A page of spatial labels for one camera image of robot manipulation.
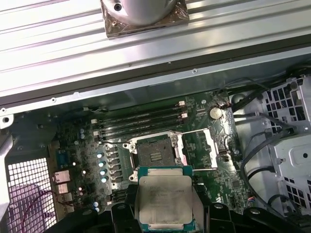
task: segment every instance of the chip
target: chip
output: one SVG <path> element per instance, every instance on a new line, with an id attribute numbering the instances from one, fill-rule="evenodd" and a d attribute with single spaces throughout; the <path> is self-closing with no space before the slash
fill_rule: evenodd
<path id="1" fill-rule="evenodd" d="M 137 146 L 140 166 L 174 166 L 175 157 L 170 138 Z"/>
<path id="2" fill-rule="evenodd" d="M 240 182 L 239 181 L 232 181 L 232 188 L 238 188 L 240 187 Z"/>

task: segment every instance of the screw hole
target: screw hole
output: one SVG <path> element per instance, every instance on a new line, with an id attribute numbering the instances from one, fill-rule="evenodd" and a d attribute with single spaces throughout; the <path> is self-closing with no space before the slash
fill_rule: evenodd
<path id="1" fill-rule="evenodd" d="M 2 120 L 4 123 L 8 123 L 10 121 L 10 119 L 8 117 L 3 118 Z"/>
<path id="2" fill-rule="evenodd" d="M 117 3 L 117 4 L 115 5 L 115 11 L 120 11 L 121 9 L 122 9 L 121 4 Z"/>

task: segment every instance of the screw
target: screw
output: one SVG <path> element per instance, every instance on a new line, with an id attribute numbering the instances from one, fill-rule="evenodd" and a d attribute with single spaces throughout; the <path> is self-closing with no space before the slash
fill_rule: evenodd
<path id="1" fill-rule="evenodd" d="M 216 209 L 222 209 L 222 208 L 223 208 L 223 205 L 218 204 L 218 203 L 217 203 L 217 204 L 215 204 L 214 206 L 215 206 L 215 208 L 216 208 Z"/>
<path id="2" fill-rule="evenodd" d="M 257 210 L 257 209 L 251 209 L 251 213 L 254 214 L 254 215 L 259 215 L 260 211 Z"/>

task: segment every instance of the aluminum plate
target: aluminum plate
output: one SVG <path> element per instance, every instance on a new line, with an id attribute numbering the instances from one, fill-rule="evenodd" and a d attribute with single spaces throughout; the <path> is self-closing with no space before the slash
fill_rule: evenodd
<path id="1" fill-rule="evenodd" d="M 0 97 L 311 33 L 310 0 L 187 6 L 188 25 L 108 40 L 98 0 L 8 1 L 0 7 Z"/>

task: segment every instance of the solid capacitor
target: solid capacitor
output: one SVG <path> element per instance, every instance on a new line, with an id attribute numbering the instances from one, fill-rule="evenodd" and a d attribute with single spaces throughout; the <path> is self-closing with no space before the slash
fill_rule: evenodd
<path id="1" fill-rule="evenodd" d="M 102 183 L 106 183 L 108 181 L 108 177 L 107 176 L 102 177 L 101 181 Z"/>

